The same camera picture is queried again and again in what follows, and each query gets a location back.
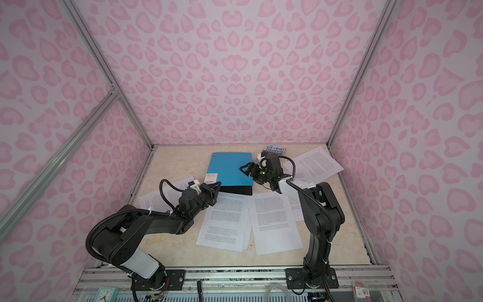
pink heart pattern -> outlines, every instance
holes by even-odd
[[[0,300],[68,300],[83,269],[95,263],[82,244],[86,234],[121,207],[146,154],[115,103],[0,246]],[[93,182],[99,171],[106,176]]]
[[[76,3],[151,140],[213,144],[326,142],[385,1]]]
[[[475,3],[402,1],[333,148],[405,301],[483,300],[483,6]]]
[[[0,11],[0,189],[10,203],[109,88],[55,1]]]

stack of papers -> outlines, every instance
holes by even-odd
[[[319,184],[344,168],[333,159],[321,146],[310,150],[293,159],[295,163],[295,178],[306,183]],[[292,173],[292,163],[283,163],[289,174]]]
[[[303,248],[287,195],[255,194],[250,213],[257,255]]]
[[[248,195],[218,193],[216,204],[206,209],[196,244],[242,252],[250,199]]]
[[[242,252],[248,249],[252,228],[257,255],[302,248],[289,196],[277,192],[219,193],[206,211],[196,244]]]

marble table surface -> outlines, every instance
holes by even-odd
[[[319,145],[316,144],[277,144],[286,148],[285,156],[295,158]],[[163,178],[171,182],[180,181],[190,175],[203,182],[211,154],[213,152],[250,152],[253,160],[265,148],[261,144],[232,144],[206,146],[159,146],[154,154],[138,196],[142,196],[159,188]],[[329,256],[330,264],[370,264],[359,230],[354,221],[342,184],[337,175],[325,180],[330,184],[345,215],[345,223],[333,240]],[[268,192],[258,184],[254,184],[255,193]],[[139,207],[136,198],[134,206]],[[196,245],[199,229],[206,211],[195,217],[195,223],[183,235],[149,234],[146,235],[140,247],[158,259],[165,266],[265,266],[265,265],[302,265],[303,258],[309,247],[310,233],[303,221],[297,222],[302,238],[303,249],[257,256],[253,232],[250,234],[248,249],[234,252],[223,249]]]

alarm clock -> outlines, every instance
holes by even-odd
[[[99,288],[93,302],[115,302],[118,288]]]

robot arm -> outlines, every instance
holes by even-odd
[[[158,290],[167,286],[165,267],[138,246],[146,234],[184,234],[199,212],[215,205],[220,182],[199,185],[196,181],[189,185],[179,198],[179,206],[170,214],[125,205],[102,220],[87,236],[85,245],[89,254],[127,273],[135,273],[135,281],[146,288]]]
[[[304,281],[308,286],[324,286],[328,291],[326,284],[334,284],[329,275],[335,276],[328,263],[330,246],[332,238],[345,221],[334,192],[325,182],[314,185],[294,179],[295,165],[290,159],[294,165],[292,175],[283,172],[276,154],[263,151],[258,155],[258,160],[259,163],[250,162],[240,167],[240,171],[253,177],[258,184],[269,183],[272,191],[299,197],[305,225],[311,233],[309,250],[303,262]]]

